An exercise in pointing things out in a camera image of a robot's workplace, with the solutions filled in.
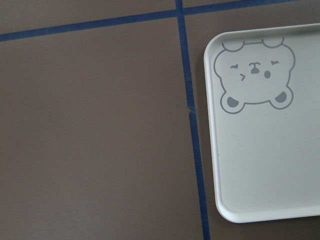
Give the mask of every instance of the bear face print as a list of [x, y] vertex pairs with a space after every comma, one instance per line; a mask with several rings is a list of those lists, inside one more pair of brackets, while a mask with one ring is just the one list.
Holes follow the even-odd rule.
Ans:
[[214, 60], [214, 72], [224, 93], [220, 105], [229, 114], [237, 114], [246, 104], [269, 102], [285, 109], [293, 100], [288, 86], [295, 66], [295, 54], [284, 44], [268, 46], [264, 40], [243, 42], [237, 50], [223, 50]]

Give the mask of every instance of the tile surface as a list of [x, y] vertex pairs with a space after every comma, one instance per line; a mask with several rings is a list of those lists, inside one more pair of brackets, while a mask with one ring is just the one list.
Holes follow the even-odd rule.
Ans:
[[0, 52], [0, 239], [203, 239], [175, 18]]
[[190, 7], [198, 7], [203, 5], [210, 5], [210, 4], [222, 4], [228, 2], [234, 2], [235, 0], [182, 0], [184, 8]]
[[319, 1], [306, 0], [196, 14], [185, 17], [211, 239], [320, 239], [320, 216], [236, 224], [225, 220], [218, 213], [214, 199], [203, 62], [204, 51], [207, 44], [213, 37], [220, 33], [319, 23], [319, 11]]
[[175, 0], [2, 0], [0, 34], [175, 8]]

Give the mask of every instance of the white tray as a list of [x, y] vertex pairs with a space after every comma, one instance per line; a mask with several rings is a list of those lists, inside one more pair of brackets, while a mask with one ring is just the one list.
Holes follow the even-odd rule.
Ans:
[[222, 33], [204, 66], [221, 215], [320, 215], [320, 24]]

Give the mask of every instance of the blue painter's tape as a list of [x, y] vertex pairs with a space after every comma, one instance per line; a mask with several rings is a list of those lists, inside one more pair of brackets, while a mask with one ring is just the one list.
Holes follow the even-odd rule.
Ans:
[[183, 9], [183, 12], [184, 12], [184, 15], [194, 15], [194, 14], [203, 14], [203, 13], [217, 12], [217, 11], [223, 11], [223, 10], [240, 9], [240, 8], [255, 7], [255, 6], [261, 6], [261, 5], [294, 2], [294, 1], [298, 1], [298, 0], [241, 0], [241, 1], [231, 1], [231, 2], [217, 3], [217, 4], [204, 5], [204, 6], [187, 7]]
[[102, 28], [102, 27], [122, 25], [122, 24], [138, 23], [138, 22], [144, 22], [144, 21], [150, 21], [150, 20], [173, 18], [175, 16], [176, 16], [176, 10], [168, 10], [168, 11], [159, 11], [159, 12], [138, 14], [138, 15], [132, 15], [132, 16], [122, 16], [122, 17], [109, 18], [109, 19], [96, 20], [96, 21], [80, 22], [80, 23], [61, 25], [61, 26], [52, 26], [52, 27], [46, 27], [46, 28], [40, 28], [40, 29], [34, 29], [34, 30], [0, 34], [0, 42], [31, 38], [31, 37], [37, 37], [37, 36], [44, 36], [44, 35], [50, 35], [50, 34], [67, 33], [67, 32], [79, 31], [79, 30], [86, 30], [86, 29]]
[[186, 23], [185, 23], [182, 0], [175, 0], [175, 5], [176, 5], [176, 15], [177, 15], [177, 21], [178, 21], [178, 28], [179, 28], [187, 106], [191, 110], [189, 113], [189, 121], [190, 121], [190, 128], [191, 128], [191, 138], [192, 138], [196, 181], [197, 181], [198, 194], [199, 194], [199, 205], [200, 205], [203, 239], [210, 240], [206, 190], [205, 190], [204, 175], [203, 175], [202, 162], [201, 162], [198, 125], [197, 125], [194, 92], [193, 92], [193, 85], [192, 85]]

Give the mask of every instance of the bear nose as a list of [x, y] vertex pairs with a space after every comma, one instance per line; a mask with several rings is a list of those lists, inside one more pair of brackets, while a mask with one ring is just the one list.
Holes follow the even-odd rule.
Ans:
[[260, 62], [250, 62], [249, 66], [253, 65], [253, 68], [251, 69], [251, 73], [252, 74], [258, 74], [260, 71], [259, 69], [256, 67], [256, 65], [261, 65]]

